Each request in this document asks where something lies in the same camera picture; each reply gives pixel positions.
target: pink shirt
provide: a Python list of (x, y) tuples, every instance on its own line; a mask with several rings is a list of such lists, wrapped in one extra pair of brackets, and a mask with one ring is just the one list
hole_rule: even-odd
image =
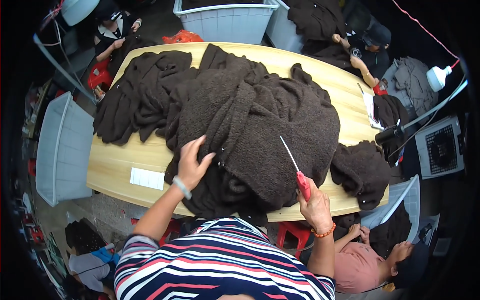
[(379, 286), (377, 263), (383, 261), (370, 246), (349, 242), (335, 253), (336, 290), (357, 294), (376, 288)]

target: white lamp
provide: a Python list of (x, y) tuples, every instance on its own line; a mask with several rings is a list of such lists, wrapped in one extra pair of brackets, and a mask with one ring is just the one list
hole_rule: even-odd
[(438, 92), (445, 87), (445, 78), (452, 73), (452, 68), (447, 66), (445, 69), (433, 67), (427, 71), (427, 80), (434, 92)]
[(65, 0), (61, 5), (61, 15), (68, 26), (74, 26), (85, 19), (100, 0)]

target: hand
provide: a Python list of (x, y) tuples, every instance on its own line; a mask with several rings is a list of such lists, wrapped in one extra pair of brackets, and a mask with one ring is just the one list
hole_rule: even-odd
[(310, 199), (308, 202), (297, 190), (297, 200), (300, 202), (300, 212), (318, 234), (326, 233), (333, 227), (332, 215), (330, 214), (330, 199), (328, 195), (320, 191), (315, 182), (307, 177), (310, 185)]
[(205, 155), (200, 164), (198, 163), (198, 149), (205, 143), (206, 139), (207, 136), (202, 135), (200, 138), (185, 144), (180, 150), (178, 177), (189, 191), (197, 186), (215, 157), (215, 153), (209, 153)]
[(370, 237), (370, 229), (366, 228), (365, 226), (360, 227), (360, 238), (365, 243), (368, 244), (368, 240)]
[(123, 42), (125, 41), (125, 38), (121, 38), (121, 39), (118, 39), (116, 40), (115, 42), (113, 42), (113, 48), (114, 49), (118, 49), (120, 48), (122, 45), (123, 45)]
[(350, 235), (351, 239), (357, 238), (360, 235), (360, 224), (353, 224), (348, 229), (348, 234)]
[(340, 43), (340, 41), (342, 40), (342, 37), (338, 34), (338, 33), (335, 33), (333, 36), (332, 36), (332, 40), (335, 42), (335, 43)]
[(140, 28), (140, 23), (138, 22), (133, 23), (132, 25), (133, 32), (136, 32), (138, 28)]
[(350, 63), (352, 64), (352, 67), (354, 67), (355, 69), (360, 69), (362, 67), (365, 67), (365, 68), (367, 67), (361, 59), (359, 59), (358, 57), (353, 56), (353, 55), (350, 55)]

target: gray shirt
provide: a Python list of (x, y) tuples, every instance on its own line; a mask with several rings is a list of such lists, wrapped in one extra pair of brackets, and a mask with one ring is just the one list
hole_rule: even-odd
[(102, 279), (107, 277), (110, 272), (110, 266), (104, 263), (101, 259), (91, 253), (82, 254), (79, 256), (70, 255), (68, 267), (72, 272), (75, 272), (80, 278), (81, 282), (89, 289), (102, 292)]

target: orange bead bracelet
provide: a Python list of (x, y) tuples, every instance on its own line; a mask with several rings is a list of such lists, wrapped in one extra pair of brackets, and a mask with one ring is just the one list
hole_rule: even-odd
[(335, 222), (333, 223), (333, 226), (332, 226), (332, 229), (330, 229), (329, 231), (327, 231), (326, 233), (322, 233), (322, 234), (318, 234), (315, 232), (315, 229), (310, 229), (311, 232), (313, 232), (313, 234), (315, 235), (316, 238), (324, 238), (326, 237), (327, 235), (329, 235), (330, 233), (332, 233), (334, 230), (335, 230), (335, 227), (336, 227), (336, 224)]

